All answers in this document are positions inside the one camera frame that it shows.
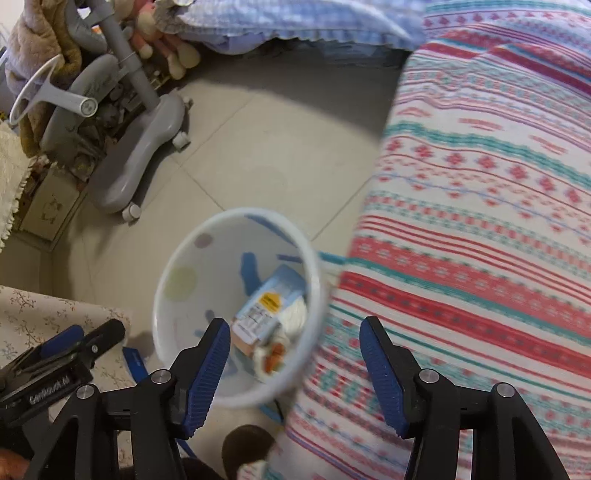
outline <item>white handle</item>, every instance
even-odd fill
[[[10,110],[8,121],[11,125],[18,124],[23,117],[29,113],[31,108],[39,102],[52,103],[53,105],[57,105],[83,117],[93,116],[96,113],[99,105],[94,98],[66,92],[51,84],[51,76],[60,60],[62,60],[62,56],[56,55],[51,60],[45,62],[45,64],[37,70],[35,75],[33,75],[25,84]],[[38,88],[38,90],[37,93],[33,94],[35,88]],[[32,98],[28,101],[27,106],[24,109],[21,109],[23,101],[31,96]]]

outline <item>metal screw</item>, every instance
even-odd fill
[[[435,370],[425,368],[418,373],[418,377],[425,383],[435,383],[439,380],[439,374]]]
[[[168,370],[156,370],[150,378],[152,382],[161,385],[169,381],[173,376],[170,374]]]
[[[81,400],[90,398],[94,394],[95,388],[92,385],[82,385],[78,390],[76,390],[76,397]]]
[[[508,383],[499,383],[496,386],[496,392],[501,397],[505,397],[505,398],[511,398],[513,395],[515,395],[515,389],[511,385],[509,385]]]

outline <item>chair wheel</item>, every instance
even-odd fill
[[[177,152],[183,150],[187,145],[191,143],[189,136],[185,132],[179,132],[173,138],[173,145]]]
[[[134,202],[130,202],[127,207],[123,209],[121,212],[121,216],[123,220],[127,223],[131,223],[134,220],[137,220],[142,214],[142,209],[139,205],[136,205]]]

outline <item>white bowl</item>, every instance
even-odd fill
[[[298,227],[271,210],[220,213],[185,238],[158,282],[152,333],[156,353],[166,367],[181,350],[198,344],[214,317],[230,322],[244,305],[248,299],[241,274],[244,253],[256,258],[262,281],[282,263],[306,279],[308,319],[285,367],[267,383],[254,377],[250,360],[232,347],[213,399],[214,405],[229,408],[267,403],[296,383],[322,331],[327,304],[320,260]]]

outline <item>pink plush toy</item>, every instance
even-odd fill
[[[152,46],[168,62],[168,71],[175,80],[180,80],[187,69],[197,66],[201,56],[195,47],[176,35],[162,33],[154,21],[154,3],[151,0],[112,0],[120,20],[134,20],[131,44],[144,60],[154,53]]]

